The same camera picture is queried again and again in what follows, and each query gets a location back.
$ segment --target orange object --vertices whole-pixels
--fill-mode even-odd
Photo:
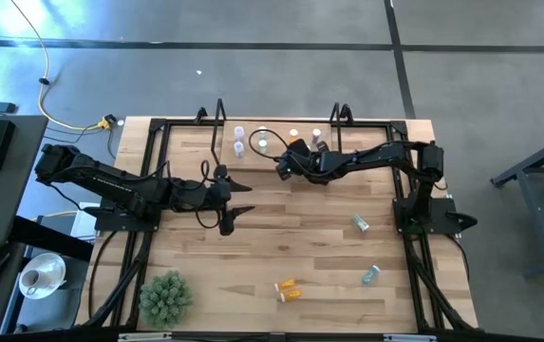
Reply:
[[[273,284],[273,287],[275,287],[275,290],[276,291],[282,291],[282,290],[287,290],[291,287],[293,287],[295,285],[295,281],[294,279],[289,279],[287,281],[282,281],[282,282],[279,282],[279,283],[274,283]]]
[[[291,137],[289,138],[289,143],[294,143],[296,142],[297,140],[299,140],[299,131],[297,131],[296,129],[291,129]]]
[[[282,299],[282,302],[288,302],[293,301],[303,295],[303,291],[301,290],[292,290],[283,294],[280,294],[280,299]]]

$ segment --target white plate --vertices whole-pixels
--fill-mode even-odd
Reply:
[[[30,270],[37,270],[50,279],[50,284],[43,289],[38,289],[33,294],[27,294],[27,287],[19,280],[18,286],[25,298],[42,299],[52,295],[61,285],[65,283],[66,266],[65,261],[59,255],[43,253],[33,258],[23,269],[21,277]]]

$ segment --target concrete floor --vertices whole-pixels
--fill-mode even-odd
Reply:
[[[544,45],[544,0],[394,0],[403,44]],[[19,1],[46,38],[168,42],[389,44],[383,0]],[[0,0],[0,37],[32,32]],[[50,50],[55,85],[46,106],[57,118],[91,124],[102,115],[195,115],[222,97],[230,116],[327,116],[333,102],[359,118],[404,118],[391,51]],[[463,234],[480,326],[544,337],[544,276],[531,219],[516,184],[488,179],[544,145],[544,54],[406,53],[417,118],[431,119],[445,149],[458,208],[478,218]],[[40,49],[0,47],[0,101],[38,114]],[[62,137],[49,133],[50,136]],[[119,134],[114,140],[117,146]],[[85,153],[111,162],[106,136]],[[97,198],[76,186],[72,198]],[[70,210],[30,181],[19,214]]]

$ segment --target small potted plant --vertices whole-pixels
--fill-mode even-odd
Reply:
[[[142,317],[152,328],[172,329],[192,305],[192,293],[177,271],[154,276],[150,284],[141,286]]]

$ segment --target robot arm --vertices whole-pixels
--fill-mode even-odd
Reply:
[[[406,199],[395,199],[394,215],[399,232],[418,234],[444,232],[455,234],[477,223],[475,218],[455,212],[451,199],[432,199],[434,183],[443,175],[442,148],[434,142],[385,142],[376,147],[353,153],[329,151],[325,142],[319,142],[318,151],[311,152],[300,139],[291,143],[280,157],[276,172],[283,181],[291,175],[305,177],[314,184],[326,185],[349,172],[393,166],[416,181]],[[417,167],[410,159],[417,151]]]
[[[202,171],[202,181],[183,180],[175,177],[155,177],[163,173],[163,164],[154,173],[138,177],[126,171],[95,161],[80,153],[75,146],[44,145],[44,155],[35,166],[37,181],[51,185],[53,182],[72,182],[100,195],[115,204],[113,210],[137,220],[155,220],[159,210],[175,212],[216,211],[221,235],[227,236],[234,230],[234,219],[253,207],[227,209],[227,202],[236,191],[251,191],[227,176],[227,169],[219,165],[214,177],[209,179]],[[103,215],[109,208],[86,208],[95,216]]]

